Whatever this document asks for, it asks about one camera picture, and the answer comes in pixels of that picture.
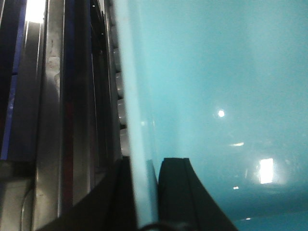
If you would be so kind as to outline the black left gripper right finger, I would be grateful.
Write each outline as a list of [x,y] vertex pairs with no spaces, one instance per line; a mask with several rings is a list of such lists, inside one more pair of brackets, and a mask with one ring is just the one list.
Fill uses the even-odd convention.
[[158,180],[159,220],[194,231],[236,231],[197,177],[188,158],[165,158]]

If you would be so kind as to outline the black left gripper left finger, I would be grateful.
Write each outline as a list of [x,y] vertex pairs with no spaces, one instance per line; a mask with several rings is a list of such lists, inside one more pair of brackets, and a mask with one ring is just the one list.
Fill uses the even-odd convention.
[[136,231],[130,159],[117,160],[101,182],[40,231]]

